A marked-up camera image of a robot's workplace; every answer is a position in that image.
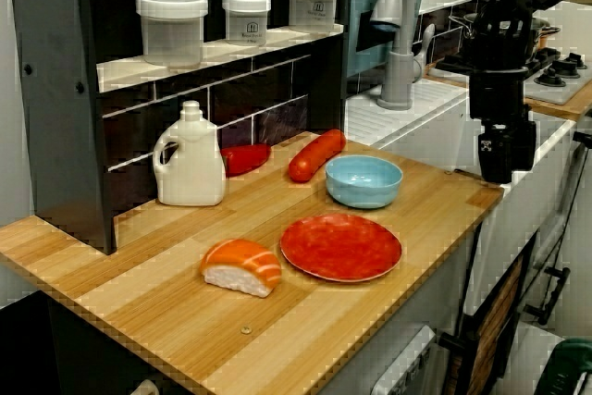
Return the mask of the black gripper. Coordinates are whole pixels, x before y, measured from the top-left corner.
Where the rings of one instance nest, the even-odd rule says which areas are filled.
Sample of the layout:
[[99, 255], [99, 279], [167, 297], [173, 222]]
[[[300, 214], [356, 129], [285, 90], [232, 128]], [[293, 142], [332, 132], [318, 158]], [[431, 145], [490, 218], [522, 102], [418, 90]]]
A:
[[478, 136], [478, 157], [485, 181], [507, 184], [512, 171], [532, 169], [537, 143], [537, 125], [527, 118], [508, 129], [494, 125], [509, 124], [524, 116], [525, 67], [506, 70], [474, 70], [469, 76], [469, 113], [486, 124]]

